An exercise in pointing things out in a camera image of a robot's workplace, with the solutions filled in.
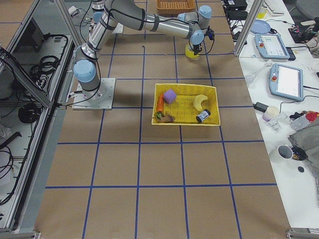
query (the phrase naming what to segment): robotic arm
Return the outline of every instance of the robotic arm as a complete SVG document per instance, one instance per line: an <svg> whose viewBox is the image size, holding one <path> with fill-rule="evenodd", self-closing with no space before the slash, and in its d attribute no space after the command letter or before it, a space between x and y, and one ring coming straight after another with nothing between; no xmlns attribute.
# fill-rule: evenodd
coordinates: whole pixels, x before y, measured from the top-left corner
<svg viewBox="0 0 319 239"><path fill-rule="evenodd" d="M211 8L203 5L198 12L182 13L177 19L165 18L157 14L145 12L135 5L133 0L94 0L92 9L101 14L88 41L80 46L75 53L76 75L86 97L97 100L105 89L100 89L100 79L96 74L95 63L99 52L112 34L118 23L135 29L160 32L188 39L194 55L201 51L201 43L205 36L214 39L214 32L209 28Z"/></svg>

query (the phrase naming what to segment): yellow basket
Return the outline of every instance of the yellow basket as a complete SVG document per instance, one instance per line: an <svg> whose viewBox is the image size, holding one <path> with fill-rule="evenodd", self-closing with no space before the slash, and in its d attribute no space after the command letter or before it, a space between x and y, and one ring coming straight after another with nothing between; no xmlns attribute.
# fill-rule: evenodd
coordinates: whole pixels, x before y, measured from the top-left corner
<svg viewBox="0 0 319 239"><path fill-rule="evenodd" d="M180 14L195 9L195 0L157 0L156 8L160 14Z"/></svg>
<svg viewBox="0 0 319 239"><path fill-rule="evenodd" d="M165 93L169 89L172 89L177 97L171 104L164 103L163 114L173 116L175 120L172 123L158 122L155 118L158 99L161 93ZM203 109L208 109L211 115L202 123L198 123L196 116L200 112L195 109L193 102L195 97L201 94L208 96L208 100L203 101L201 105ZM219 126L220 116L216 87L193 84L155 84L152 124Z"/></svg>

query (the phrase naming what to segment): purple cube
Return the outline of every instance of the purple cube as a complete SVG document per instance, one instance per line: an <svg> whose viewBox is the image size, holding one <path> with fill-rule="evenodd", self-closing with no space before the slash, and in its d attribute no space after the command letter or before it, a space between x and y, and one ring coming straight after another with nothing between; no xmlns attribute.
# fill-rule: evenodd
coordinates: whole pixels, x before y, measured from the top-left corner
<svg viewBox="0 0 319 239"><path fill-rule="evenodd" d="M168 104L171 104L176 99L177 94L172 90L169 89L164 93L164 101Z"/></svg>

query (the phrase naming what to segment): banana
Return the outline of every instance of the banana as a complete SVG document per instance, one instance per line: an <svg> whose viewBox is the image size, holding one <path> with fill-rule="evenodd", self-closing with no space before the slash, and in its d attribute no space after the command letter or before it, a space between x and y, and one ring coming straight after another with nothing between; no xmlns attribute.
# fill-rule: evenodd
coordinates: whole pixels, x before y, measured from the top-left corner
<svg viewBox="0 0 319 239"><path fill-rule="evenodd" d="M198 96L196 96L196 97L195 97L195 100L194 100L194 107L195 107L198 111L202 112L204 109L203 109L203 107L201 106L201 103L202 103L203 101L207 101L207 100L208 100L208 97L207 97L206 95L198 95Z"/></svg>

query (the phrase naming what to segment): red bottle cap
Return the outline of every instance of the red bottle cap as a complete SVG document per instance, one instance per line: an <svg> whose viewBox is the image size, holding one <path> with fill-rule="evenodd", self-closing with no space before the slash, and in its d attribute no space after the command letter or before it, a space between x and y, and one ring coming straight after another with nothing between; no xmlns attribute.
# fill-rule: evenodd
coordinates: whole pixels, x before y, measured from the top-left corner
<svg viewBox="0 0 319 239"><path fill-rule="evenodd" d="M317 119L318 112L310 111L306 114L306 119L309 120L310 123L314 122Z"/></svg>

